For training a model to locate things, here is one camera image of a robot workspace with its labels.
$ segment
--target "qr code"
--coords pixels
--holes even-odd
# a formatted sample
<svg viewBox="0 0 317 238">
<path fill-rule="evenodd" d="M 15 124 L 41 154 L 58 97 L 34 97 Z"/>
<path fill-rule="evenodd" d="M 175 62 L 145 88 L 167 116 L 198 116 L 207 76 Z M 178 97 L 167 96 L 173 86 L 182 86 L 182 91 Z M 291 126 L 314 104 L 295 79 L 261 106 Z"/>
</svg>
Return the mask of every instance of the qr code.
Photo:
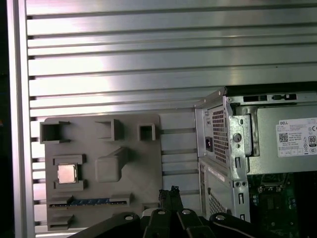
<svg viewBox="0 0 317 238">
<path fill-rule="evenodd" d="M 279 142 L 288 142 L 288 133 L 280 133 Z"/>
</svg>

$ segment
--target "white label sticker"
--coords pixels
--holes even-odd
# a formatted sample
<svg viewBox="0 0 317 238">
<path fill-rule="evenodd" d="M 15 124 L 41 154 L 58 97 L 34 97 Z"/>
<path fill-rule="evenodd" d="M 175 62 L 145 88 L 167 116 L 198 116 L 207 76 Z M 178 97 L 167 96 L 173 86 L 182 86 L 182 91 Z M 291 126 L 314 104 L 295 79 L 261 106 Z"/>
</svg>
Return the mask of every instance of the white label sticker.
<svg viewBox="0 0 317 238">
<path fill-rule="evenodd" d="M 276 136 L 279 157 L 317 154 L 317 118 L 280 120 Z"/>
<path fill-rule="evenodd" d="M 215 175 L 218 179 L 220 179 L 221 181 L 225 182 L 224 176 L 222 176 L 220 173 L 218 173 L 217 171 L 213 170 L 210 167 L 208 167 L 208 170 L 209 170 L 210 173 Z"/>
</svg>

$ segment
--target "ventilation grille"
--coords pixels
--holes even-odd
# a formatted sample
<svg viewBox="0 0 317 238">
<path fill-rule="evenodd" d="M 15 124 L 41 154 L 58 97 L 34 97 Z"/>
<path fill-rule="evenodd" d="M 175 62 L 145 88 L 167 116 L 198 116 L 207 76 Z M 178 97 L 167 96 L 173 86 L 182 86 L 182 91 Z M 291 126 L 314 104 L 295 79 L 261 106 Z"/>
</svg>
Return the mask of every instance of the ventilation grille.
<svg viewBox="0 0 317 238">
<path fill-rule="evenodd" d="M 209 196 L 209 208 L 210 208 L 210 215 L 213 215 L 218 212 L 226 212 L 226 209 L 221 205 L 221 203 L 213 196 L 211 193 Z"/>
<path fill-rule="evenodd" d="M 226 164 L 229 148 L 224 109 L 212 113 L 214 154 L 218 161 Z"/>
</svg>

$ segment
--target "computer tower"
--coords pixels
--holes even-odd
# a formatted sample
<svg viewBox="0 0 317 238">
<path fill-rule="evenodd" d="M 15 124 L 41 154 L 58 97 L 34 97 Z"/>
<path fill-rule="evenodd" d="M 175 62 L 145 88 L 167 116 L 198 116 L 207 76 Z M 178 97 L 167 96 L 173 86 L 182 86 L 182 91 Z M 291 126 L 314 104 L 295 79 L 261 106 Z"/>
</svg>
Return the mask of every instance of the computer tower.
<svg viewBox="0 0 317 238">
<path fill-rule="evenodd" d="M 221 88 L 195 105 L 200 198 L 286 237 L 314 237 L 317 84 Z"/>
</svg>

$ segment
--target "green circuit board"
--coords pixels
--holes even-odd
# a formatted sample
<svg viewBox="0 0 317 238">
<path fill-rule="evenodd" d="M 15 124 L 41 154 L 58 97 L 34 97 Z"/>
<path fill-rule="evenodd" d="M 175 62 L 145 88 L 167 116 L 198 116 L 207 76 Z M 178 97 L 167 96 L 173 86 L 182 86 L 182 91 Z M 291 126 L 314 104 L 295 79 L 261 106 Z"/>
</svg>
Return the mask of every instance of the green circuit board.
<svg viewBox="0 0 317 238">
<path fill-rule="evenodd" d="M 293 174 L 248 176 L 251 223 L 286 238 L 299 238 Z"/>
</svg>

